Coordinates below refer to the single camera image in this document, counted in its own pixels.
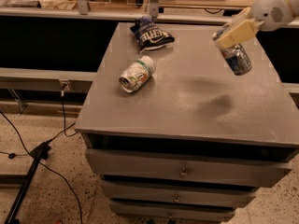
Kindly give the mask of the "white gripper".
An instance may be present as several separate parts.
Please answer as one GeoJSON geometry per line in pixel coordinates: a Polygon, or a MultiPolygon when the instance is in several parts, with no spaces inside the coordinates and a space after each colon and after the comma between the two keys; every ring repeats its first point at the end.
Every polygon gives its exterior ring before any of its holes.
{"type": "Polygon", "coordinates": [[[259,30],[275,31],[298,16],[299,0],[255,0],[214,34],[214,42],[219,49],[228,49],[252,39],[259,30]]]}

